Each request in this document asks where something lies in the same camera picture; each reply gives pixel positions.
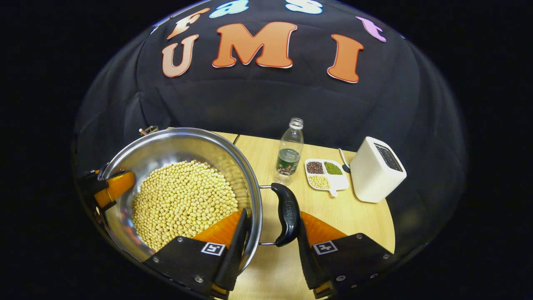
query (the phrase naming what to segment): white speaker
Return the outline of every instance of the white speaker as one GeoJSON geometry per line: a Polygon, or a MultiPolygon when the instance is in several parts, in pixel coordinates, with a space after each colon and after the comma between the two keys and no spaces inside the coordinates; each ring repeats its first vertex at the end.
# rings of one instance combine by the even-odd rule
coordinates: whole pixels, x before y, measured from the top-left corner
{"type": "Polygon", "coordinates": [[[378,203],[407,177],[405,168],[386,143],[366,137],[350,162],[353,189],[364,202],[378,203]]]}

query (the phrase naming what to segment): black cloth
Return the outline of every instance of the black cloth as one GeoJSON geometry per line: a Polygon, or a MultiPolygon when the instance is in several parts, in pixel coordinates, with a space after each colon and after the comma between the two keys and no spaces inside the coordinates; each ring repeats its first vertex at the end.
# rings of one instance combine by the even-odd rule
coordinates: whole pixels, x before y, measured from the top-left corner
{"type": "Polygon", "coordinates": [[[147,28],[104,67],[89,89],[75,125],[78,175],[99,168],[139,137],[138,129],[196,127],[243,135],[280,138],[291,117],[304,120],[307,144],[357,151],[371,136],[388,143],[407,178],[387,197],[396,255],[425,245],[453,214],[465,184],[467,153],[461,113],[445,79],[408,40],[383,22],[335,1],[321,1],[321,14],[293,12],[277,2],[249,3],[237,14],[209,18],[227,1],[198,5],[147,28]],[[170,40],[175,22],[205,7],[211,10],[170,40]],[[383,43],[359,16],[380,27],[383,43]],[[268,22],[296,24],[289,69],[249,65],[214,68],[220,34],[216,29],[242,23],[252,35],[268,22]],[[163,48],[198,34],[190,68],[170,78],[161,69],[163,48]],[[331,34],[359,41],[356,84],[327,74],[336,42],[331,34]]]}

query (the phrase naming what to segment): pink letter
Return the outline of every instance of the pink letter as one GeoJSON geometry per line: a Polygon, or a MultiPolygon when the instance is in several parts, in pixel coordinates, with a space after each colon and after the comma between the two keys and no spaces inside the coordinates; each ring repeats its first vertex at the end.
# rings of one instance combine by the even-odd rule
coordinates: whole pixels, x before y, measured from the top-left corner
{"type": "Polygon", "coordinates": [[[361,21],[363,22],[363,25],[364,25],[366,31],[367,31],[368,33],[370,33],[370,35],[372,35],[372,36],[375,37],[376,39],[382,41],[383,43],[386,43],[386,42],[387,42],[387,40],[386,40],[383,36],[379,35],[379,33],[377,32],[378,30],[381,31],[381,32],[383,32],[383,30],[381,30],[380,27],[377,27],[377,26],[376,26],[372,21],[370,21],[370,20],[367,20],[367,19],[364,19],[364,18],[361,18],[361,17],[356,17],[356,18],[358,18],[359,20],[361,20],[361,21]]]}

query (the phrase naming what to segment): plastic bottle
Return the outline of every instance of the plastic bottle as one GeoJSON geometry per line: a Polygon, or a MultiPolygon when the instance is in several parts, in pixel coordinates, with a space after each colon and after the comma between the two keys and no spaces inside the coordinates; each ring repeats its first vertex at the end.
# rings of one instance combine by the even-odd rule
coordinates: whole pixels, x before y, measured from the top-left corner
{"type": "Polygon", "coordinates": [[[276,181],[289,183],[298,167],[303,149],[303,121],[292,118],[289,128],[279,141],[278,158],[276,161],[276,181]]]}

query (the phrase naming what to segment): pot rim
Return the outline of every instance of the pot rim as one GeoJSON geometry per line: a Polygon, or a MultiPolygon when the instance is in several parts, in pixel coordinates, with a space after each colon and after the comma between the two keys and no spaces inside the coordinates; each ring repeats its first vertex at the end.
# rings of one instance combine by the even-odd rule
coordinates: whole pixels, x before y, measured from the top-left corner
{"type": "Polygon", "coordinates": [[[263,223],[263,204],[261,201],[261,192],[259,188],[259,183],[255,177],[255,173],[252,169],[252,166],[245,158],[244,154],[230,141],[226,138],[213,133],[208,130],[200,128],[191,128],[191,127],[178,127],[178,128],[169,128],[150,133],[146,136],[143,136],[129,145],[120,150],[114,157],[111,159],[109,164],[106,166],[104,171],[101,173],[102,179],[109,179],[117,170],[121,161],[125,159],[129,153],[132,151],[144,146],[148,141],[158,138],[164,138],[168,136],[194,136],[197,138],[208,139],[211,142],[222,147],[227,151],[233,159],[240,166],[241,170],[244,172],[245,177],[251,179],[250,191],[248,191],[248,196],[251,197],[252,203],[252,215],[251,219],[251,230],[248,232],[248,237],[245,240],[245,247],[243,251],[243,256],[239,265],[239,274],[244,271],[244,269],[250,264],[256,250],[259,245],[259,239],[261,236],[262,223],[263,223]]]}

